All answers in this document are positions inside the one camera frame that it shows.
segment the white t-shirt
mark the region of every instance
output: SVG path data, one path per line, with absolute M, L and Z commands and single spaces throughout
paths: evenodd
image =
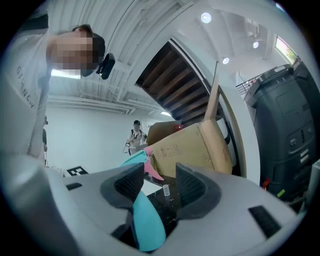
M 131 139 L 132 137 L 134 137 L 133 141 L 130 143 L 130 148 L 131 149 L 135 149 L 137 146 L 141 145 L 141 140 L 144 142 L 145 139 L 143 138 L 144 136 L 144 132 L 142 130 L 138 130 L 135 131 L 135 129 L 133 129 L 133 133 L 130 130 L 130 133 L 128 135 L 128 140 Z
M 50 74 L 47 29 L 14 37 L 0 64 L 0 152 L 39 158 Z

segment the ceiling light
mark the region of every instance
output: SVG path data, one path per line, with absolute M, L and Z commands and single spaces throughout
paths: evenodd
M 53 77 L 62 77 L 62 78 L 73 78 L 73 79 L 81 79 L 81 75 L 75 74 L 70 74 L 72 73 L 70 70 L 57 70 L 57 69 L 52 69 L 51 71 L 51 76 Z
M 259 46 L 259 42 L 254 42 L 254 43 L 253 43 L 253 48 L 254 48 L 254 49 L 258 48 L 258 46 Z
M 201 20 L 203 23 L 209 23 L 211 21 L 210 13 L 204 12 L 201 14 Z
M 171 115 L 170 115 L 168 112 L 165 112 L 165 111 L 162 111 L 161 114 L 162 114 L 162 115 L 165 115 L 165 116 L 171 117 Z
M 229 58 L 223 58 L 222 63 L 223 64 L 228 64 L 229 63 Z

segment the black slot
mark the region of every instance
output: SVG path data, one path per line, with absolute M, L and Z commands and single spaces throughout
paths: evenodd
M 71 184 L 68 184 L 68 185 L 65 185 L 65 186 L 69 191 L 82 187 L 82 185 L 80 183 L 78 183 L 78 182 L 71 183 Z
M 262 205 L 249 208 L 248 210 L 266 238 L 270 238 L 281 229 L 281 226 Z
M 302 144 L 305 143 L 305 134 L 304 130 L 301 130 Z

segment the metal railing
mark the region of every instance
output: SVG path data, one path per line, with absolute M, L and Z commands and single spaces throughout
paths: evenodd
M 260 75 L 250 79 L 249 81 L 240 83 L 239 85 L 236 86 L 236 89 L 240 93 L 240 95 L 244 95 L 247 93 L 249 88 L 252 86 L 252 84 L 260 77 Z

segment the white ceiling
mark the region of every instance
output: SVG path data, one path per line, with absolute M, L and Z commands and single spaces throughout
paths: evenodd
M 212 17 L 210 23 L 197 16 L 174 36 L 182 42 L 191 41 L 214 60 L 221 62 L 228 57 L 230 61 L 223 68 L 230 76 L 245 73 L 249 80 L 286 62 L 274 48 L 276 35 L 263 25 L 226 11 L 207 11 Z M 254 42 L 259 42 L 258 48 L 253 48 Z
M 155 31 L 164 29 L 185 6 L 192 6 L 191 1 L 49 1 L 50 33 L 68 31 L 77 25 L 90 24 L 93 31 L 104 38 L 106 52 L 113 53 L 116 59 L 116 64 L 107 80 L 101 80 L 95 72 L 80 80 L 52 77 L 49 104 L 65 102 L 72 106 L 76 98 L 82 99 L 91 108 L 113 109 L 125 114 L 132 114 L 137 109 L 148 111 L 150 115 L 159 114 L 162 108 L 141 88 L 134 83 L 128 83 L 128 77 L 149 45 L 154 42 L 157 36 Z M 258 49 L 253 49 L 255 38 L 253 35 L 248 36 L 248 33 L 254 26 L 244 17 L 216 9 L 210 9 L 210 14 L 211 23 L 204 24 L 200 17 L 194 17 L 191 23 L 182 23 L 178 32 L 186 39 L 200 44 L 216 59 L 229 57 L 230 63 L 227 67 L 229 74 L 240 70 L 242 62 L 237 62 L 237 58 L 240 60 L 250 55 L 263 58 L 266 55 L 270 38 L 264 27 L 258 26 L 259 34 L 256 35 L 256 39 L 260 40 L 260 46 Z M 81 101 L 77 101 L 76 104 L 85 105 Z

